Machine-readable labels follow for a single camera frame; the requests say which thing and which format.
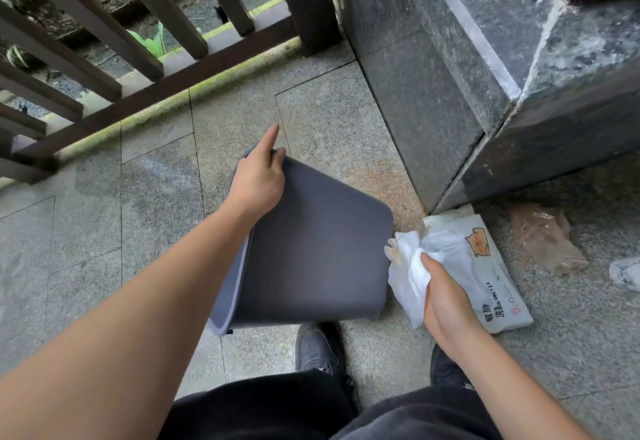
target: wooden railing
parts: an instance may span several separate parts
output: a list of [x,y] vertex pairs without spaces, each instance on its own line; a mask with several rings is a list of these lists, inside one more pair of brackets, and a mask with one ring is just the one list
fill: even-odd
[[71,122],[47,134],[47,125],[0,104],[0,176],[36,182],[55,171],[54,154],[99,130],[183,91],[202,80],[300,36],[308,54],[340,40],[332,0],[285,0],[251,17],[242,0],[218,0],[232,25],[209,39],[196,30],[173,0],[140,0],[178,40],[182,49],[160,61],[94,0],[51,0],[144,75],[133,88],[121,84],[0,3],[0,35],[108,100],[99,109],[0,61],[0,88]]

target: gray stone floor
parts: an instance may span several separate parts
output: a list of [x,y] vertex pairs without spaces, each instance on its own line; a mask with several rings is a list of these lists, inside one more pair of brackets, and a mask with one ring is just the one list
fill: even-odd
[[[422,209],[348,44],[305,58],[292,41],[182,97],[124,122],[51,179],[0,189],[0,374],[213,212],[237,157],[274,121],[294,158],[387,202],[397,230],[419,229]],[[508,197],[476,206],[535,319],[500,341],[600,438],[640,428],[640,294],[607,277],[613,259],[640,253],[638,169],[638,156],[624,157],[511,196],[565,210],[590,261],[573,277],[516,245]],[[433,340],[392,297],[378,320],[342,333],[363,406],[429,383]],[[292,371],[295,334],[205,330],[178,396]]]

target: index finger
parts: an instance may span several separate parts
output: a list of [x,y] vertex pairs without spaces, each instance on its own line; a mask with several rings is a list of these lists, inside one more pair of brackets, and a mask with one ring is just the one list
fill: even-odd
[[255,146],[255,149],[251,151],[251,153],[256,152],[262,154],[265,159],[271,161],[271,149],[276,143],[276,139],[278,138],[278,130],[280,130],[280,124],[274,123],[269,127],[267,132],[262,136],[258,145]]

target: gray trash bin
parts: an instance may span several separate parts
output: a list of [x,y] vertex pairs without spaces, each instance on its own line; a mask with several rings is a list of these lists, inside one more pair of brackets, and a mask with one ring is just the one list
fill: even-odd
[[255,225],[211,312],[229,329],[374,318],[387,298],[389,207],[285,157],[278,205]]

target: brown plastic bag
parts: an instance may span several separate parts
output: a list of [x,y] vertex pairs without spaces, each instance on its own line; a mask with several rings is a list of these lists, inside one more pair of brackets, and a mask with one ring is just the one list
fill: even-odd
[[509,203],[509,220],[518,242],[539,265],[554,273],[574,273],[589,262],[569,241],[569,222],[559,209],[536,203]]

